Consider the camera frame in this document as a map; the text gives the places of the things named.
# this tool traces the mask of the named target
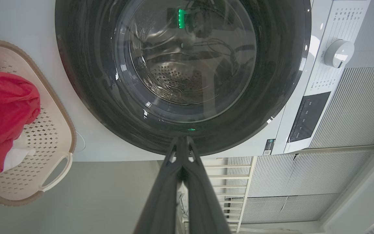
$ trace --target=basket handle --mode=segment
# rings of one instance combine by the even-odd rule
[[[73,156],[72,155],[73,155],[72,153],[67,153],[63,157],[59,158],[58,162],[56,163],[56,166],[53,167],[53,169],[50,171],[50,173],[48,173],[48,175],[46,176],[46,178],[40,183],[40,185],[39,185],[39,190],[40,191],[45,192],[45,191],[53,188],[55,185],[57,185],[66,176],[67,172],[70,170],[71,163],[73,162]],[[67,159],[67,164],[64,167],[63,171],[57,176],[56,179],[54,179],[53,181],[51,181],[48,185],[43,186],[44,182],[46,182],[46,179],[49,177],[49,175],[53,172],[53,170],[58,166],[58,164],[63,159]]]

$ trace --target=white cloth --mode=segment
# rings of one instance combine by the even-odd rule
[[[18,166],[24,160],[25,156],[34,154],[34,148],[11,148],[8,153],[6,153],[3,172]]]

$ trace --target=gray floor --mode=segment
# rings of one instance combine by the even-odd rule
[[[158,170],[156,161],[75,162],[34,203],[0,205],[0,234],[130,234]]]

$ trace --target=sticker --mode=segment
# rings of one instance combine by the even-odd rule
[[[273,149],[273,144],[275,144],[275,139],[266,140],[265,150],[263,155],[270,155]]]

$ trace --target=white wall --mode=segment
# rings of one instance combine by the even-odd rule
[[[362,234],[374,224],[374,158],[322,222],[331,234]]]
[[[282,228],[283,230],[301,231],[302,234],[320,234],[324,232],[324,230],[321,228],[321,223],[318,221],[241,225],[241,228],[252,228],[252,229]]]
[[[131,234],[158,170],[156,161],[75,162],[34,203],[0,205],[0,234]]]

